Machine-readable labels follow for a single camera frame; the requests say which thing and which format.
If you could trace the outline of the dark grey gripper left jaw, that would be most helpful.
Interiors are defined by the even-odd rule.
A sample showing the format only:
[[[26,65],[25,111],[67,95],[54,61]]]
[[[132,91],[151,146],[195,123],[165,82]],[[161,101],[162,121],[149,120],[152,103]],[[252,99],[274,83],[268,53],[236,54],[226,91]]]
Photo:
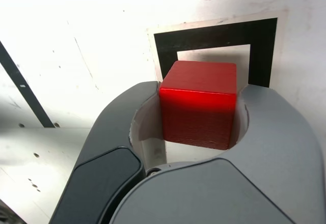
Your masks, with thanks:
[[[50,219],[109,223],[128,192],[163,163],[159,84],[139,83],[98,116]]]

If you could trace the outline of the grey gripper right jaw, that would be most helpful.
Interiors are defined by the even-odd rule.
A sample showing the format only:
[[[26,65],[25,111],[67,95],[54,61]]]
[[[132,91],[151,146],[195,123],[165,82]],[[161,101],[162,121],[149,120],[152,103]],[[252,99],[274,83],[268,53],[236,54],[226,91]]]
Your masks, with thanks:
[[[324,163],[305,118],[276,91],[241,94],[248,128],[215,158],[159,172],[111,223],[325,223]]]

